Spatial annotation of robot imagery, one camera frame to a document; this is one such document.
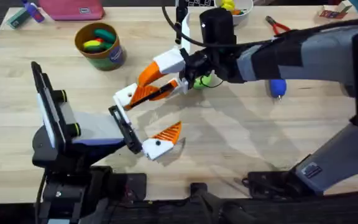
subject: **white bowl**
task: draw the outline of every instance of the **white bowl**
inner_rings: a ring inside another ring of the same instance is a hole
[[[234,0],[236,9],[242,9],[243,15],[233,15],[233,24],[239,25],[241,22],[248,20],[248,14],[254,7],[253,0]],[[222,0],[215,0],[215,7],[220,7]]]

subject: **colorful toy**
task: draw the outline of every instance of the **colorful toy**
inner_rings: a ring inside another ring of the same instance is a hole
[[[84,43],[84,48],[86,49],[87,47],[100,46],[100,44],[101,44],[101,42],[99,42],[97,40],[89,40]]]
[[[102,38],[104,41],[112,44],[116,41],[116,36],[104,29],[96,29],[94,30],[93,34],[95,37]]]
[[[193,88],[195,90],[200,90],[205,88],[206,86],[209,86],[209,84],[212,81],[212,75],[203,76],[201,78],[196,78],[196,81],[194,82]]]
[[[347,15],[347,11],[352,7],[349,1],[343,1],[337,6],[323,6],[322,10],[318,12],[319,17],[329,19],[342,19]]]
[[[90,45],[88,47],[85,47],[84,50],[86,53],[89,54],[97,54],[105,51],[105,49],[100,45]]]
[[[12,28],[16,29],[20,27],[25,21],[30,18],[30,14],[25,8],[15,13],[11,18],[7,20],[7,24]]]
[[[96,29],[94,35],[98,38],[89,40],[83,44],[84,50],[89,54],[104,52],[112,47],[116,36],[104,29]]]
[[[236,5],[234,4],[233,0],[223,0],[221,7],[230,11],[233,16],[238,16],[238,15],[244,14],[244,12],[242,10],[236,9]]]

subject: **cylindrical container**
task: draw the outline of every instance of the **cylindrical container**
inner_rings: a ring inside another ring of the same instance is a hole
[[[96,39],[94,36],[94,31],[96,29],[104,29],[111,32],[116,36],[116,41],[112,47],[105,50],[104,52],[96,54],[86,53],[84,51],[83,44],[89,40]],[[83,54],[86,59],[88,59],[88,61],[99,70],[113,70],[120,67],[125,61],[125,52],[119,44],[119,38],[116,30],[114,30],[112,26],[102,22],[95,22],[81,28],[75,35],[75,46],[81,52],[81,54]]]

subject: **pink box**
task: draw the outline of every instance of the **pink box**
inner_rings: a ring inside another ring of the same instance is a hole
[[[100,0],[39,0],[39,4],[56,21],[97,20],[104,16]]]

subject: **green toy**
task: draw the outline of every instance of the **green toy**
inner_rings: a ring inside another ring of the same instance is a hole
[[[96,54],[96,53],[101,53],[101,52],[105,51],[105,49],[101,45],[89,46],[89,47],[86,47],[84,50],[88,54]]]
[[[108,49],[110,49],[110,47],[112,47],[112,44],[107,43],[107,42],[102,42],[102,43],[100,43],[100,46],[102,46],[102,48],[104,50],[108,50]]]
[[[109,42],[110,44],[113,44],[116,41],[116,36],[104,29],[96,29],[94,30],[93,34],[95,37],[102,38],[104,41]]]
[[[200,89],[203,89],[207,86],[209,86],[209,84],[211,83],[212,81],[212,74],[209,74],[208,76],[203,76],[202,77],[203,79],[203,84],[201,84],[200,82],[200,78],[196,78],[196,81],[194,82],[194,85],[193,85],[193,88],[196,89],[196,90],[200,90]]]

